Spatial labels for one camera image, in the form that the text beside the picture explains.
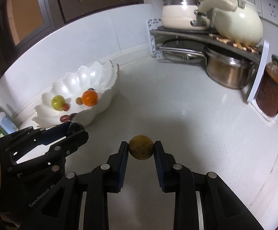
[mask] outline white plate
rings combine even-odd
[[[72,121],[82,125],[88,125],[97,114],[106,110],[116,93],[116,83],[119,73],[119,65],[111,61],[101,63],[94,62],[90,67],[81,66],[76,73],[67,73],[63,80],[53,83],[51,91],[42,95],[42,104],[35,107],[37,116],[32,120],[39,127],[50,128],[61,124],[60,117],[78,113]],[[98,94],[98,103],[88,107],[84,104],[78,105],[75,100],[82,94],[93,88]],[[62,95],[69,103],[69,111],[56,111],[51,106],[54,96]]]

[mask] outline label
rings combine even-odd
[[[47,194],[49,191],[51,191],[51,189],[52,189],[53,187],[55,187],[55,184],[52,184],[52,185],[50,186],[49,189],[45,190],[42,194],[40,194],[39,196],[37,196],[37,198],[36,198],[32,203],[29,204],[29,207],[32,208],[34,205],[36,205],[44,196],[46,196],[46,194]]]

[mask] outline white countertop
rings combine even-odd
[[[31,118],[22,128],[36,126]],[[86,130],[89,140],[67,157],[66,172],[90,172],[121,141],[146,135],[193,172],[216,172],[265,230],[278,226],[278,123],[267,123],[242,91],[216,84],[201,66],[152,57],[122,65],[117,95]],[[22,160],[48,147],[37,149]],[[111,229],[172,229],[174,194],[161,191],[153,158],[129,156],[124,187],[108,194],[108,209]]]

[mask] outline white tile wall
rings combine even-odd
[[[0,106],[12,116],[34,95],[79,66],[148,42],[151,4],[115,8],[74,21],[24,53],[0,79]]]
[[[147,42],[145,21],[154,17],[152,4],[139,4],[110,10],[120,49]]]

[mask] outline glass jar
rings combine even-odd
[[[272,55],[272,62],[265,67],[256,103],[269,117],[278,114],[278,56]]]

